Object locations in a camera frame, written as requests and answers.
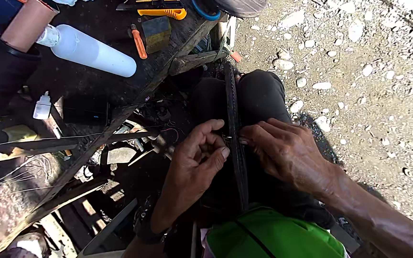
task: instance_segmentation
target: knee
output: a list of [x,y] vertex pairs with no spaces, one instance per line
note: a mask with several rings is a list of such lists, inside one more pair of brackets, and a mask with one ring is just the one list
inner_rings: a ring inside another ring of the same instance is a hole
[[254,70],[251,73],[243,75],[237,86],[241,89],[258,88],[261,91],[284,90],[283,82],[275,73],[262,70]]

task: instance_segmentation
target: white plastic bottle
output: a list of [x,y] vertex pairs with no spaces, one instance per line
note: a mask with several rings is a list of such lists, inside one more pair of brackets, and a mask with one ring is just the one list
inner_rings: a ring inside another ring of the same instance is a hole
[[49,46],[60,58],[123,77],[136,71],[133,58],[66,24],[49,25],[37,43]]
[[50,97],[49,91],[46,91],[44,95],[42,95],[39,100],[36,102],[36,106],[34,107],[33,118],[44,120],[49,118],[50,114]]

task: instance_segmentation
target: black pants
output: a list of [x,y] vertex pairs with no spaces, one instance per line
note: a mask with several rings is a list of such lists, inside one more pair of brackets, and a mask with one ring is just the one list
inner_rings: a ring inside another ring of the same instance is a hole
[[[242,125],[251,125],[269,118],[291,123],[284,103],[284,87],[274,73],[255,70],[245,74],[236,86],[238,109]],[[225,82],[215,78],[203,78],[195,87],[190,99],[190,111],[200,124],[210,119],[228,120]],[[288,183],[266,174],[252,150],[245,148],[250,202],[260,202],[281,214],[314,222],[328,229],[334,218],[310,194],[296,191]],[[214,203],[219,210],[227,210],[238,204],[232,162],[228,161],[218,172],[203,200]]]

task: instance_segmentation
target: hand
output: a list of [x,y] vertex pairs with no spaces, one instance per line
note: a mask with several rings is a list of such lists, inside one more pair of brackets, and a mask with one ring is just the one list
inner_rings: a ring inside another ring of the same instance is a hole
[[206,121],[176,147],[151,217],[152,232],[158,234],[169,228],[210,187],[230,153],[223,139],[212,133],[223,126],[224,120]]
[[240,141],[254,148],[266,173],[319,200],[331,194],[343,170],[321,156],[309,128],[274,118],[245,126]]

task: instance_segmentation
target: copper pipe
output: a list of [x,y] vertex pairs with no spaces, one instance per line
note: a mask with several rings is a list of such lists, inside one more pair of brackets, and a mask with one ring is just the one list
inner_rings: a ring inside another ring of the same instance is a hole
[[51,6],[41,0],[28,0],[3,32],[1,39],[26,53],[59,12],[56,5]]

